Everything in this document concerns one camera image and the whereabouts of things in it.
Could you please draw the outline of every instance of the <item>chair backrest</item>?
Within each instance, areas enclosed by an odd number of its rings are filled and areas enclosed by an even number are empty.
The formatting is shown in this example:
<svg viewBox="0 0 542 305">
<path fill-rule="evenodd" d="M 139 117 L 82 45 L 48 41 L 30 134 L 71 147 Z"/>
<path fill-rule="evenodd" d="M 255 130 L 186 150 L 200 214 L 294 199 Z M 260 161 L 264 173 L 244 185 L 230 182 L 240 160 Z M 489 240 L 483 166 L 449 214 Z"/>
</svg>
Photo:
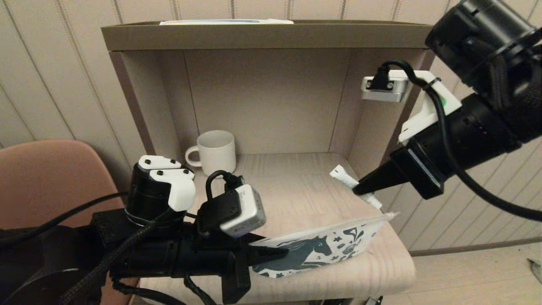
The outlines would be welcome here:
<svg viewBox="0 0 542 305">
<path fill-rule="evenodd" d="M 37 226 L 87 201 L 116 192 L 104 163 L 86 143 L 56 139 L 0 150 L 0 228 Z M 92 213 L 122 207 L 120 198 L 112 199 L 62 224 L 87 225 Z"/>
</svg>

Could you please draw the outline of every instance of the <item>white paper bag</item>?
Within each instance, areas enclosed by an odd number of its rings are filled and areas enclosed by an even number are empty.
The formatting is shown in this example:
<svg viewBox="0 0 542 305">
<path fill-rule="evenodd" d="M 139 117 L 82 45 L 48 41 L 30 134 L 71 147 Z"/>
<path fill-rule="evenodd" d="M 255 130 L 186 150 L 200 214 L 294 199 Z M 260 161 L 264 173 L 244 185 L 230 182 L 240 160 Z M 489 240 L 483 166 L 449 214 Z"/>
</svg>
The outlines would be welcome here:
<svg viewBox="0 0 542 305">
<path fill-rule="evenodd" d="M 387 213 L 352 219 L 328 227 L 258 240 L 251 245 L 283 248 L 289 252 L 285 258 L 255 265 L 252 270 L 276 278 L 352 258 L 365 251 L 382 224 L 394 216 L 394 213 Z"/>
</svg>

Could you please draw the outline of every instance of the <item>white mug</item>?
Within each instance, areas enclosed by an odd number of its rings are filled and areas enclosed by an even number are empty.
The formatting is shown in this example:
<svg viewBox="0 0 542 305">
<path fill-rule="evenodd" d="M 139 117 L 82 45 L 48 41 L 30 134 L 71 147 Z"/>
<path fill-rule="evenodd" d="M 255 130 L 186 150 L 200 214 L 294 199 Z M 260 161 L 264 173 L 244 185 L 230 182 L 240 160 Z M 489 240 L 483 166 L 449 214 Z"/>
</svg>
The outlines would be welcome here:
<svg viewBox="0 0 542 305">
<path fill-rule="evenodd" d="M 186 162 L 195 167 L 201 167 L 207 176 L 217 170 L 225 170 L 232 173 L 235 170 L 235 140 L 231 132 L 224 130 L 211 130 L 201 134 L 197 139 L 197 145 L 186 150 L 184 155 Z M 188 156 L 199 152 L 199 160 L 193 161 Z"/>
</svg>

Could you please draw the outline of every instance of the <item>horse illustration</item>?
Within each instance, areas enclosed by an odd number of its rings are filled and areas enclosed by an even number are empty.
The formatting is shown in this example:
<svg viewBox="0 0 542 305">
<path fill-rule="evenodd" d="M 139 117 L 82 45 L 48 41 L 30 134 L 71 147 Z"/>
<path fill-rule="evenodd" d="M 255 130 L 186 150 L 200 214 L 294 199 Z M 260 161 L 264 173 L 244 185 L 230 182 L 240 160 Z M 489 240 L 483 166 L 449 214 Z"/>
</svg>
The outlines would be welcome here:
<svg viewBox="0 0 542 305">
<path fill-rule="evenodd" d="M 281 249 L 288 249 L 288 255 L 283 259 L 273 260 L 264 264 L 255 265 L 252 270 L 260 272 L 263 269 L 274 271 L 301 270 L 316 268 L 327 265 L 324 262 L 306 262 L 307 257 L 314 251 L 325 256 L 331 255 L 331 249 L 326 242 L 327 236 L 315 237 L 313 239 L 298 240 L 288 245 L 280 246 Z"/>
</svg>

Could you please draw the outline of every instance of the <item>striped wallpaper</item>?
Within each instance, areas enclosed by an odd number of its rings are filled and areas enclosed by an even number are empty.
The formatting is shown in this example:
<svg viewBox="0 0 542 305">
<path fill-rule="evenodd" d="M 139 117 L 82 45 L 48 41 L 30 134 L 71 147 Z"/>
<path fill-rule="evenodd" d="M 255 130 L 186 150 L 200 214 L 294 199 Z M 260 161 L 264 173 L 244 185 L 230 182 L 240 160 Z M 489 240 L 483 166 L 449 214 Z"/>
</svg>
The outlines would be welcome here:
<svg viewBox="0 0 542 305">
<path fill-rule="evenodd" d="M 48 138 L 89 143 L 119 189 L 143 144 L 119 86 L 100 27 L 149 20 L 280 18 L 394 20 L 432 24 L 457 0 L 2 0 L 0 148 Z M 542 26 L 542 0 L 508 0 Z M 435 75 L 464 97 L 470 90 L 438 60 Z M 473 168 L 493 192 L 541 208 L 540 140 Z M 540 235 L 540 226 L 488 206 L 456 178 L 445 195 L 422 200 L 410 185 L 378 192 L 411 250 L 483 244 Z"/>
</svg>

